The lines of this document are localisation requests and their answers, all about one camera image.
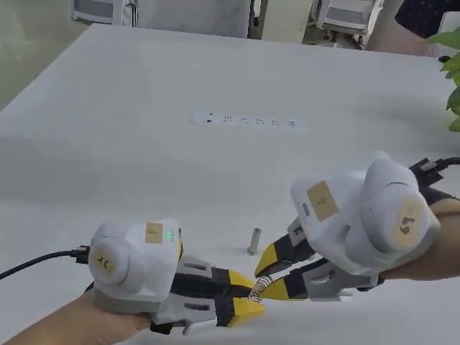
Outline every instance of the dark clothing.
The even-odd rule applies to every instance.
[[[460,12],[460,0],[405,0],[396,14],[396,22],[419,37],[438,33],[446,12]]]

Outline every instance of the number label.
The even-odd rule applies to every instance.
[[[147,223],[145,225],[145,243],[148,243],[148,244],[163,243],[163,224]]]
[[[326,181],[321,181],[308,189],[307,196],[319,221],[324,221],[339,212],[339,207]]]
[[[418,198],[408,197],[402,201],[393,231],[393,242],[397,247],[410,249],[417,245],[422,212],[423,203]]]
[[[401,226],[400,226],[400,231],[404,234],[404,235],[407,235],[410,233],[410,225],[408,225],[409,223],[413,224],[415,223],[415,219],[414,218],[409,218],[409,217],[404,217],[402,219],[402,222],[401,222]]]
[[[91,257],[93,265],[98,267],[103,275],[105,275],[107,278],[110,278],[114,273],[114,265],[109,256],[103,253],[101,250],[96,249],[96,252],[94,252]]]

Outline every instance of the plant leaf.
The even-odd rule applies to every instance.
[[[451,110],[455,115],[460,116],[460,106],[454,106]]]
[[[456,88],[447,100],[446,110],[460,106],[460,88]]]
[[[457,78],[460,75],[460,68],[457,70],[450,70],[446,74],[446,79]]]
[[[460,117],[455,119],[448,127],[451,132],[460,133]]]
[[[439,45],[460,50],[460,31],[434,34],[433,36],[427,38],[426,41],[428,43],[437,43]]]
[[[456,53],[451,59],[443,64],[441,70],[458,70],[460,69],[460,52]]]

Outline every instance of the black cable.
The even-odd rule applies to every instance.
[[[7,270],[3,273],[0,273],[0,280],[13,275],[19,271],[25,270],[28,267],[36,265],[40,262],[44,262],[49,259],[54,259],[56,257],[73,257],[76,258],[76,262],[78,264],[88,264],[88,254],[89,254],[89,247],[88,246],[81,246],[74,250],[65,250],[63,252],[56,252],[43,255],[42,257],[38,257],[36,259],[30,260],[25,262],[24,264],[20,264],[19,266],[13,267],[10,270]]]
[[[435,162],[425,158],[415,163],[409,169],[412,170],[417,178],[419,188],[424,189],[442,180],[443,176],[440,174],[440,171],[445,170],[451,165],[460,165],[460,157],[440,159]]]
[[[451,165],[460,165],[460,157],[450,157],[443,160],[436,160],[436,169],[438,171],[442,171]]]

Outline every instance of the metal cylinder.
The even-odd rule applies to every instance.
[[[260,240],[261,233],[262,233],[262,230],[260,230],[259,228],[255,228],[254,231],[252,232],[251,243],[249,244],[249,247],[247,249],[247,253],[249,255],[257,254],[257,247],[259,246],[259,240]]]

